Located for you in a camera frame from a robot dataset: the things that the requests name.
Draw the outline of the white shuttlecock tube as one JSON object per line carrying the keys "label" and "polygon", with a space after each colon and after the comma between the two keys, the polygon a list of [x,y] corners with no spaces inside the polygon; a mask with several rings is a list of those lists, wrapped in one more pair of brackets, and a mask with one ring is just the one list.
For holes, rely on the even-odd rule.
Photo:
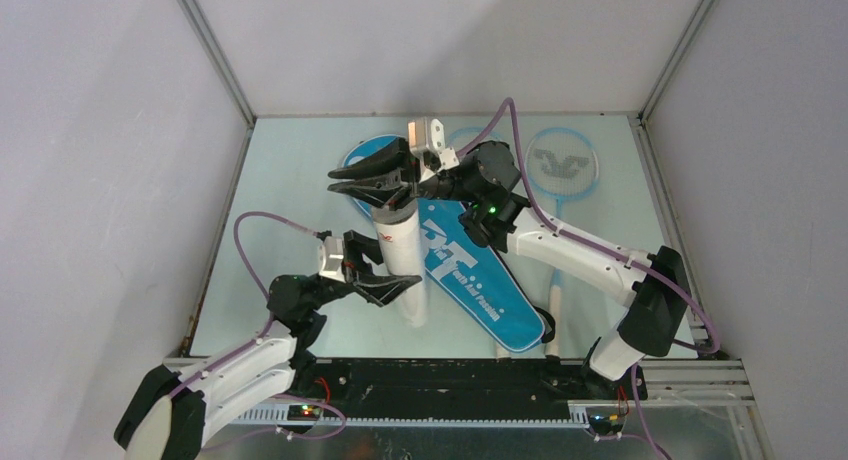
{"label": "white shuttlecock tube", "polygon": [[422,327],[428,320],[429,301],[418,202],[413,200],[397,210],[371,207],[370,215],[389,273],[420,277],[420,281],[406,289],[397,302],[404,320],[413,328]]}

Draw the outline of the blue racket cover bag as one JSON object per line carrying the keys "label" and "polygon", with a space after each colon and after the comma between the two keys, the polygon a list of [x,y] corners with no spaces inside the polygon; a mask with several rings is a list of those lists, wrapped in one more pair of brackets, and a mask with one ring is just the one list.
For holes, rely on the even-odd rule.
{"label": "blue racket cover bag", "polygon": [[[451,201],[419,199],[426,275],[489,336],[512,353],[552,340],[555,322],[528,300],[506,264],[490,248],[475,245],[458,221],[464,212]],[[372,206],[354,204],[372,220]]]}

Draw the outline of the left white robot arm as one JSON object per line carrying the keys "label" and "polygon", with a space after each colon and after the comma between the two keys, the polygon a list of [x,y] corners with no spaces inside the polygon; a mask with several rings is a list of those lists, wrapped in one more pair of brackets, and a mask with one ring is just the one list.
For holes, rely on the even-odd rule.
{"label": "left white robot arm", "polygon": [[304,396],[316,383],[310,347],[327,323],[320,309],[356,295],[377,307],[420,285],[420,248],[392,250],[355,231],[318,235],[320,267],[280,275],[267,289],[269,319],[252,338],[183,369],[150,370],[114,431],[127,459],[194,459],[224,426],[278,394]]}

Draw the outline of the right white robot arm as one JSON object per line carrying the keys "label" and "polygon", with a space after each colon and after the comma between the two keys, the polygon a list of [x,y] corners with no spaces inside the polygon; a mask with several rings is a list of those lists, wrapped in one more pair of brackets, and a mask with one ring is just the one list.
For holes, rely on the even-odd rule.
{"label": "right white robot arm", "polygon": [[379,250],[394,275],[423,273],[430,245],[422,232],[424,199],[464,202],[456,219],[479,248],[527,257],[574,276],[625,308],[599,337],[581,372],[585,391],[606,398],[625,372],[646,357],[662,358],[677,345],[676,333],[691,299],[680,254],[614,245],[542,210],[516,192],[524,173],[519,154],[505,142],[482,141],[458,153],[436,146],[418,149],[395,137],[382,149],[329,172],[329,191],[370,206]]}

